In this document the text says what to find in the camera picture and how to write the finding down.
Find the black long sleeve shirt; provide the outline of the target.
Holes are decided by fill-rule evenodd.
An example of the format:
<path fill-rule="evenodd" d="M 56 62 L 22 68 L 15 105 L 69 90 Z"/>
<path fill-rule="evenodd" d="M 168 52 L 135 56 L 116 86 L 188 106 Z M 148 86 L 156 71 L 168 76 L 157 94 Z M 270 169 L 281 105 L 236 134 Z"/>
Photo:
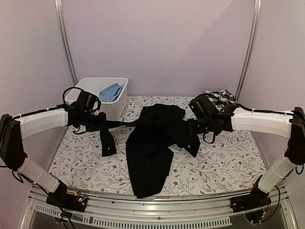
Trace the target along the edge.
<path fill-rule="evenodd" d="M 185 110 L 176 105 L 143 107 L 126 142 L 126 160 L 134 195 L 146 198 L 162 191 L 173 160 L 172 145 L 196 157 L 200 140 L 190 134 L 183 118 Z"/>

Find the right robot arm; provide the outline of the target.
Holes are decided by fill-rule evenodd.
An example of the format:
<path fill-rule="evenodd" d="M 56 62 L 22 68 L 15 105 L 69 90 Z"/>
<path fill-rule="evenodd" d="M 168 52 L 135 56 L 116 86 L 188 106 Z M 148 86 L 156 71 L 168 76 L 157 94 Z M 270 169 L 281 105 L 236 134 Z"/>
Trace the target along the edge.
<path fill-rule="evenodd" d="M 301 107 L 292 111 L 250 109 L 241 104 L 228 104 L 217 109 L 207 94 L 190 101 L 194 119 L 189 119 L 190 133 L 198 135 L 222 131 L 252 131 L 288 139 L 285 154 L 257 179 L 246 198 L 250 208 L 258 207 L 265 196 L 298 165 L 305 163 L 305 113 Z"/>

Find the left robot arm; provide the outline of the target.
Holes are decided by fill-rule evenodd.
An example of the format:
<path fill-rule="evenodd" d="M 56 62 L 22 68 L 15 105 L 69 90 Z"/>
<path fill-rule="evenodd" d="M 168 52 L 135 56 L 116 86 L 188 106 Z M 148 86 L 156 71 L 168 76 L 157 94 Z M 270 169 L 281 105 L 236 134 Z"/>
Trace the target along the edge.
<path fill-rule="evenodd" d="M 57 127 L 84 126 L 93 132 L 105 126 L 106 114 L 99 112 L 101 102 L 90 92 L 80 90 L 76 101 L 63 102 L 56 107 L 46 108 L 26 114 L 0 118 L 0 158 L 4 167 L 18 172 L 45 191 L 52 193 L 52 199 L 60 207 L 67 207 L 71 197 L 63 191 L 65 185 L 49 174 L 40 165 L 30 160 L 23 148 L 23 140 Z"/>

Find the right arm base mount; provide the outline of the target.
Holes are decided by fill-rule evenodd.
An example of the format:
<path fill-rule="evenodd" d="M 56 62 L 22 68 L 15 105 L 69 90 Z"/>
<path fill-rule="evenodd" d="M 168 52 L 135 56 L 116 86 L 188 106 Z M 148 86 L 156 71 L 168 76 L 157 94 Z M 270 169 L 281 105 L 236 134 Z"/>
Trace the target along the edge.
<path fill-rule="evenodd" d="M 261 190 L 251 191 L 247 195 L 230 198 L 230 208 L 234 213 L 260 208 L 271 204 L 268 193 Z"/>

